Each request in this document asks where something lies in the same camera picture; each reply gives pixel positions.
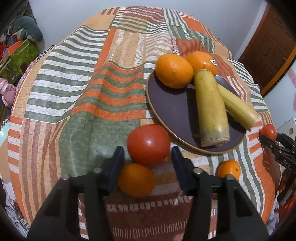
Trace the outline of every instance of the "metal screw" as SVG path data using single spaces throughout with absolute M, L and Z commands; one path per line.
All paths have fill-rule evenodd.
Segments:
M 63 180 L 67 180 L 69 177 L 70 177 L 69 174 L 64 174 L 64 175 L 62 175 L 62 179 L 63 179 Z
M 202 174 L 203 173 L 203 169 L 199 168 L 199 167 L 195 167 L 193 168 L 193 172 L 196 174 Z
M 100 173 L 101 171 L 102 171 L 102 168 L 100 168 L 100 167 L 96 167 L 96 168 L 93 170 L 94 173 Z
M 233 181 L 234 180 L 234 176 L 232 176 L 231 174 L 227 174 L 226 179 L 228 179 L 229 181 Z

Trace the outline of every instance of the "door panel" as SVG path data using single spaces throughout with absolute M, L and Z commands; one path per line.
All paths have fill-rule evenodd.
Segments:
M 285 63 L 294 51 L 295 41 L 271 7 L 267 7 L 262 21 L 239 61 L 245 65 L 254 82 L 260 85 L 260 89 L 265 90 L 271 80 L 274 81 L 275 76 L 278 76 L 277 73 L 286 67 Z

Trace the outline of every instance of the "plate rim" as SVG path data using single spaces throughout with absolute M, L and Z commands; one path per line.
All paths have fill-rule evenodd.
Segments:
M 201 148 L 198 148 L 196 146 L 193 146 L 191 145 L 190 143 L 186 142 L 185 140 L 183 140 L 182 138 L 180 138 L 179 136 L 177 136 L 164 122 L 163 120 L 160 118 L 160 116 L 157 114 L 156 110 L 154 109 L 154 106 L 152 105 L 151 103 L 151 100 L 150 100 L 150 96 L 149 96 L 149 88 L 148 88 L 148 85 L 149 85 L 149 80 L 150 80 L 150 77 L 151 75 L 155 72 L 155 70 L 153 70 L 149 76 L 148 76 L 148 79 L 147 79 L 147 82 L 146 82 L 146 95 L 147 95 L 147 100 L 148 100 L 148 103 L 151 107 L 151 110 L 153 111 L 153 113 L 155 114 L 156 118 L 158 119 L 158 121 L 166 128 L 166 130 L 168 130 L 177 140 L 179 140 L 180 142 L 182 142 L 183 144 L 191 147 L 192 149 L 196 150 L 196 151 L 199 151 L 199 152 L 202 152 L 202 153 L 205 153 L 205 154 L 212 154 L 212 155 L 217 155 L 217 154 L 224 154 L 224 153 L 227 153 L 229 151 L 232 151 L 233 149 L 237 148 L 240 143 L 243 141 L 244 137 L 246 134 L 243 135 L 242 139 L 239 141 L 239 143 L 234 146 L 233 148 L 231 149 L 228 149 L 228 150 L 225 150 L 225 151 L 209 151 L 209 150 L 204 150 L 204 149 L 201 149 Z

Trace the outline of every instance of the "purple plate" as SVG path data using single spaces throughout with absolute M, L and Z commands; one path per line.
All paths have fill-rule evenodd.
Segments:
M 237 95 L 221 76 L 217 75 L 216 81 Z M 174 137 L 195 150 L 207 154 L 223 154 L 237 147 L 246 133 L 246 129 L 227 114 L 230 141 L 223 145 L 202 147 L 193 83 L 183 89 L 171 89 L 163 85 L 153 72 L 148 78 L 146 92 L 151 109 L 162 125 Z

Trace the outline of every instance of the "striped tablecloth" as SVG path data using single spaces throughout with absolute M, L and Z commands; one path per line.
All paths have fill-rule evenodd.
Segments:
M 83 175 L 126 150 L 127 135 L 139 125 L 157 123 L 145 87 L 155 62 L 165 53 L 210 53 L 218 74 L 253 105 L 261 119 L 234 150 L 202 156 L 179 145 L 196 167 L 214 174 L 220 162 L 239 162 L 239 182 L 266 221 L 274 203 L 279 167 L 263 150 L 258 132 L 272 123 L 259 86 L 213 33 L 194 17 L 171 9 L 117 7 L 88 19 L 48 52 L 24 77 L 12 109 L 8 138 L 15 196 L 30 225 L 61 174 Z M 152 167 L 157 185 L 144 199 L 119 191 L 105 198 L 115 240 L 173 240 L 183 233 L 191 197 L 180 193 L 170 160 Z M 80 204 L 81 235 L 87 237 Z M 216 209 L 212 210 L 213 223 Z M 211 225 L 209 237 L 215 235 Z

